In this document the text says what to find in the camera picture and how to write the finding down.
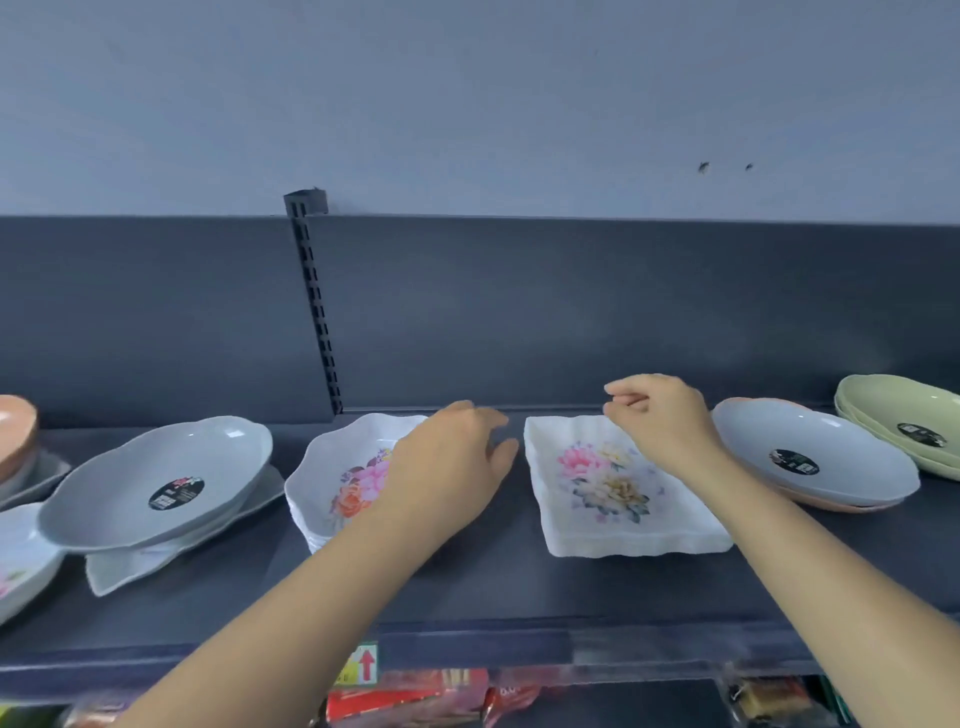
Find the pink flower print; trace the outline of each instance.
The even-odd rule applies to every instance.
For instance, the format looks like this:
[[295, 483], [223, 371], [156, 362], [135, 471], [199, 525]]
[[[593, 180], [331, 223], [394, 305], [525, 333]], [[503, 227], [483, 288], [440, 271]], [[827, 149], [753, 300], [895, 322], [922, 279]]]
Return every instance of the pink flower print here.
[[389, 468], [390, 461], [382, 460], [353, 474], [353, 482], [360, 486], [363, 500], [375, 500], [380, 495]]
[[564, 468], [564, 477], [571, 480], [578, 477], [590, 478], [592, 474], [608, 467], [607, 460], [589, 446], [567, 448], [557, 460]]

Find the product label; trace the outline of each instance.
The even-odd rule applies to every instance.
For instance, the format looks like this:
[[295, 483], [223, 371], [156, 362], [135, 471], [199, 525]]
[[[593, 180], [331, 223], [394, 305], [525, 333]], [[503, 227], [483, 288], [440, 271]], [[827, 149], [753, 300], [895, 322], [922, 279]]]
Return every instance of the product label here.
[[377, 657], [376, 643], [363, 643], [353, 650], [347, 664], [340, 670], [340, 676], [334, 683], [340, 687], [357, 685], [376, 685]]
[[911, 440], [915, 440], [921, 445], [929, 445], [932, 448], [942, 448], [947, 444], [947, 438], [937, 434], [932, 429], [911, 425], [910, 423], [900, 423], [897, 429]]
[[197, 497], [204, 489], [204, 480], [199, 477], [181, 477], [164, 485], [150, 496], [147, 505], [155, 511], [180, 508]]
[[797, 475], [816, 475], [820, 472], [819, 465], [792, 449], [775, 449], [770, 453], [770, 459], [774, 465]]

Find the gray wall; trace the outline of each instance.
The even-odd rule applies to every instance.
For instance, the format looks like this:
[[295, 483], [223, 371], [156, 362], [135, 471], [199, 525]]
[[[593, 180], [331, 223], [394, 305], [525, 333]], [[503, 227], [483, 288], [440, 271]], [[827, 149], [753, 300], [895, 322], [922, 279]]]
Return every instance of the gray wall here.
[[0, 213], [318, 184], [341, 212], [960, 222], [958, 28], [949, 0], [8, 0]]

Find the right arm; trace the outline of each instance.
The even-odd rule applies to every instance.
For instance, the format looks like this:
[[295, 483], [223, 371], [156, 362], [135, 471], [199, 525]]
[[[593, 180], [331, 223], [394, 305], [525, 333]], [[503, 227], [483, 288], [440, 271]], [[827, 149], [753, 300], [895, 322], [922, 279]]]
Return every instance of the right arm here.
[[960, 725], [960, 627], [744, 469], [697, 390], [637, 375], [607, 392], [604, 413], [726, 526], [864, 728]]

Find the hand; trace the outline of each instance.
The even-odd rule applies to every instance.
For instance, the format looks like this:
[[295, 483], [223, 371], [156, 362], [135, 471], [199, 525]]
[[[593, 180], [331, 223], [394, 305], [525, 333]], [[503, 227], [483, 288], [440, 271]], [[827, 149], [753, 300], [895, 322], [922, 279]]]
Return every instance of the hand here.
[[490, 450], [502, 412], [457, 401], [396, 443], [375, 507], [397, 508], [436, 531], [437, 546], [479, 516], [514, 465], [519, 442]]
[[613, 396], [604, 405], [604, 414], [630, 435], [647, 459], [680, 480], [696, 474], [705, 463], [731, 457], [704, 396], [682, 379], [634, 375], [604, 389]]

